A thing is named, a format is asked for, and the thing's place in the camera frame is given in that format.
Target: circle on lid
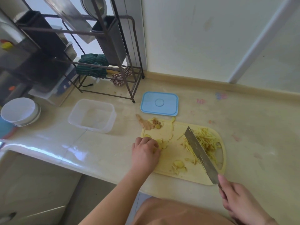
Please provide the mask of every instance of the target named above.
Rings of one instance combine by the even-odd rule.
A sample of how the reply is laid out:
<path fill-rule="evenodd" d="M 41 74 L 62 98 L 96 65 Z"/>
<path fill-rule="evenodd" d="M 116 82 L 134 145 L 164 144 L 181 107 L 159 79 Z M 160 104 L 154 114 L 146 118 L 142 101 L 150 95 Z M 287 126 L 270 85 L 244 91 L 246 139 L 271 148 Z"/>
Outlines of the circle on lid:
<path fill-rule="evenodd" d="M 163 101 L 162 99 L 155 100 L 155 105 L 156 106 L 163 106 L 164 104 L 165 104 L 165 101 Z"/>

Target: knife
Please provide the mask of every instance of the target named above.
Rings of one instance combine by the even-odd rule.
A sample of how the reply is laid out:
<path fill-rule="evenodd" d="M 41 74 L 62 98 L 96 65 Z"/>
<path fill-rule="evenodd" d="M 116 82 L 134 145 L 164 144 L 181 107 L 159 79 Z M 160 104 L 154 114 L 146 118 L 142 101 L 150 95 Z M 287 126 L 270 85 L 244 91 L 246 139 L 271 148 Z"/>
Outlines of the knife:
<path fill-rule="evenodd" d="M 192 147 L 197 158 L 201 160 L 202 165 L 203 165 L 204 169 L 206 170 L 206 173 L 207 173 L 209 179 L 212 181 L 213 184 L 218 184 L 219 188 L 223 191 L 223 189 L 220 185 L 219 179 L 218 179 L 218 174 L 219 174 L 218 171 L 216 170 L 215 166 L 212 164 L 210 158 L 204 151 L 203 147 L 197 140 L 195 134 L 190 129 L 190 127 L 188 127 L 187 130 L 185 131 L 185 137 L 188 140 L 188 142 L 189 142 L 190 146 Z M 235 219 L 235 218 L 233 218 L 233 219 L 237 225 L 245 225 L 240 220 Z"/>

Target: metal rack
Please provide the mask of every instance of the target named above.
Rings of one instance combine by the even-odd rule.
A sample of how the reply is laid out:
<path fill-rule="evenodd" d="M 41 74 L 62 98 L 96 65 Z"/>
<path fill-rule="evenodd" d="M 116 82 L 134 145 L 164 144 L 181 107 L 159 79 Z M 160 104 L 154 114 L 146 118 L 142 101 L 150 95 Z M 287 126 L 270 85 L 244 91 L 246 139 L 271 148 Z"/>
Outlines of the metal rack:
<path fill-rule="evenodd" d="M 31 10 L 30 6 L 28 5 L 28 3 L 26 3 L 25 0 L 22 0 L 23 3 L 29 8 L 29 10 Z M 65 22 L 62 20 L 62 23 L 63 25 L 66 27 L 66 30 L 62 30 L 62 29 L 48 29 L 48 28 L 38 28 L 38 27 L 20 27 L 20 26 L 16 26 L 19 28 L 19 29 L 24 29 L 24 30 L 32 30 L 32 31 L 40 31 L 40 32 L 55 32 L 55 33 L 66 33 L 66 34 L 70 34 L 72 36 L 72 38 L 74 39 L 74 41 L 77 43 L 77 45 L 79 46 L 79 48 L 81 49 L 81 51 L 85 54 L 84 50 L 82 49 L 82 47 L 79 45 L 79 43 L 77 42 L 77 40 L 75 39 L 75 37 L 73 36 L 73 34 L 77 34 L 77 35 L 92 35 L 92 36 L 97 36 L 97 37 L 106 37 L 107 41 L 110 43 L 110 46 L 114 48 L 114 52 L 116 53 L 116 50 L 115 50 L 115 47 L 114 47 L 114 44 L 112 42 L 112 39 L 110 37 L 110 35 L 108 34 L 108 30 L 104 24 L 104 21 L 101 17 L 101 13 L 99 11 L 99 9 L 97 8 L 97 4 L 96 4 L 96 1 L 95 0 L 91 0 L 92 1 L 92 4 L 93 4 L 93 7 L 96 11 L 96 15 L 98 17 L 98 21 L 101 25 L 101 27 L 103 28 L 103 33 L 102 32 L 86 32 L 86 31 L 75 31 L 75 30 L 70 30 Z M 128 61 L 129 61 L 129 65 L 127 66 L 130 66 L 131 70 L 132 70 L 132 75 L 133 75 L 133 78 L 134 80 L 133 81 L 129 81 L 127 80 L 127 76 L 125 75 L 124 73 L 124 67 L 127 67 L 127 66 L 124 66 L 122 65 L 122 63 L 120 62 L 120 60 L 118 60 L 118 68 L 114 68 L 114 67 L 107 67 L 107 66 L 102 66 L 102 65 L 94 65 L 94 64 L 86 64 L 86 63 L 79 63 L 79 62 L 74 62 L 72 61 L 68 56 L 67 54 L 65 53 L 66 57 L 68 58 L 68 61 L 67 60 L 59 60 L 59 59 L 56 59 L 55 61 L 59 61 L 59 62 L 66 62 L 66 63 L 69 63 L 69 64 L 73 64 L 74 66 L 76 66 L 76 64 L 78 65 L 84 65 L 84 66 L 90 66 L 90 67 L 97 67 L 97 68 L 104 68 L 104 69 L 107 69 L 107 70 L 113 70 L 113 71 L 119 71 L 123 77 L 123 79 L 115 79 L 115 78 L 110 78 L 110 77 L 105 77 L 105 79 L 113 79 L 113 80 L 118 80 L 118 81 L 124 81 L 125 85 L 126 85 L 126 88 L 129 92 L 129 95 L 130 97 L 123 97 L 123 96 L 118 96 L 118 95 L 113 95 L 113 94 L 106 94 L 106 93 L 102 93 L 102 92 L 96 92 L 96 91 L 91 91 L 91 90 L 83 90 L 81 89 L 81 87 L 83 86 L 83 83 L 85 81 L 85 79 L 87 78 L 87 75 L 84 76 L 83 80 L 80 81 L 80 75 L 78 76 L 78 78 L 72 82 L 71 79 L 68 79 L 68 77 L 66 75 L 64 75 L 81 93 L 82 92 L 91 92 L 91 93 L 96 93 L 96 94 L 102 94 L 102 95 L 109 95 L 109 96 L 114 96 L 114 97 L 119 97 L 119 98 L 124 98 L 124 99 L 130 99 L 132 100 L 133 103 L 135 103 L 135 100 L 134 100 L 134 95 L 137 91 L 137 88 L 139 86 L 139 83 L 141 81 L 141 79 L 144 79 L 145 76 L 144 76 L 144 71 L 143 71 L 143 66 L 142 66 L 142 61 L 141 61 L 141 55 L 140 55 L 140 49 L 139 49 L 139 45 L 138 45 L 138 41 L 137 41 L 137 34 L 136 34 L 136 30 L 135 30 L 135 21 L 133 19 L 132 16 L 129 16 L 129 15 L 118 15 L 118 11 L 117 11 L 117 8 L 116 8 L 116 4 L 115 4 L 115 0 L 111 0 L 111 3 L 112 3 L 112 7 L 113 7 L 113 10 L 114 10 L 114 13 L 115 13 L 115 19 L 114 21 L 118 21 L 118 25 L 119 25 L 119 28 L 120 28 L 120 32 L 121 32 L 121 36 L 122 36 L 122 39 L 123 39 L 123 43 L 124 43 L 124 46 L 125 46 L 125 50 L 126 50 L 126 54 L 127 54 L 127 58 L 128 58 Z M 92 21 L 96 21 L 96 19 L 94 19 L 93 17 L 91 17 L 90 15 L 82 15 L 86 20 L 92 20 Z M 50 18 L 60 18 L 58 15 L 52 15 L 52 14 L 43 14 L 43 17 L 50 17 Z M 130 55 L 129 55 L 129 52 L 128 52 L 128 48 L 127 48 L 127 44 L 126 44 L 126 41 L 125 41 L 125 37 L 124 37 L 124 33 L 123 33 L 123 30 L 122 30 L 122 26 L 121 26 L 121 22 L 120 22 L 120 19 L 129 19 L 132 21 L 132 28 L 133 28 L 133 34 L 134 34 L 134 39 L 135 39 L 135 43 L 136 43 L 136 47 L 137 47 L 137 53 L 138 53 L 138 57 L 139 57 L 139 62 L 140 62 L 140 67 L 137 67 L 137 66 L 133 66 L 132 65 L 132 62 L 131 62 L 131 58 L 130 58 Z M 130 88 L 128 83 L 133 83 L 133 86 Z"/>

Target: green striped cloth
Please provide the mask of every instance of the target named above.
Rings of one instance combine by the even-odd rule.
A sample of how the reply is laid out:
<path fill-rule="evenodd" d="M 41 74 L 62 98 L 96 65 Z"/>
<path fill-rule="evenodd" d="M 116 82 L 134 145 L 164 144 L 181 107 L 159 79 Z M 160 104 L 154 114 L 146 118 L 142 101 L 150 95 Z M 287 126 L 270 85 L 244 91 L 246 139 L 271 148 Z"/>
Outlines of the green striped cloth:
<path fill-rule="evenodd" d="M 93 64 L 93 65 L 103 65 L 108 66 L 109 63 L 106 57 L 103 54 L 84 54 L 81 55 L 81 59 L 79 59 L 80 63 Z M 76 67 L 77 74 L 79 75 L 88 75 L 93 77 L 105 78 L 107 75 L 106 69 L 85 66 L 85 65 L 77 65 Z"/>

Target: kitchen counter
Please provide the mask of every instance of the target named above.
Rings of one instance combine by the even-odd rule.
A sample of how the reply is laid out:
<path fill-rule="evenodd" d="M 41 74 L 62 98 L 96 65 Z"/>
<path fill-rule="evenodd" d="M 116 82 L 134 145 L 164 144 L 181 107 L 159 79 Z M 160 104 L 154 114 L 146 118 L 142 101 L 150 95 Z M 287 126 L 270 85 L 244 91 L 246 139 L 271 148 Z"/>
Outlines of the kitchen counter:
<path fill-rule="evenodd" d="M 125 86 L 117 87 L 105 80 L 92 87 L 129 96 Z M 135 114 L 145 119 L 154 116 L 140 110 L 146 91 L 177 94 L 177 121 L 209 126 L 222 137 L 227 151 L 226 177 L 243 183 L 279 223 L 300 223 L 300 105 L 293 102 L 151 79 L 141 81 L 136 104 L 75 89 L 59 108 L 38 101 L 42 105 L 40 119 L 20 128 L 2 150 L 17 151 L 117 184 L 130 168 L 131 145 L 142 130 Z M 73 106 L 81 98 L 115 106 L 117 118 L 111 132 L 100 134 L 68 123 Z M 151 174 L 141 192 L 228 215 L 216 185 Z"/>

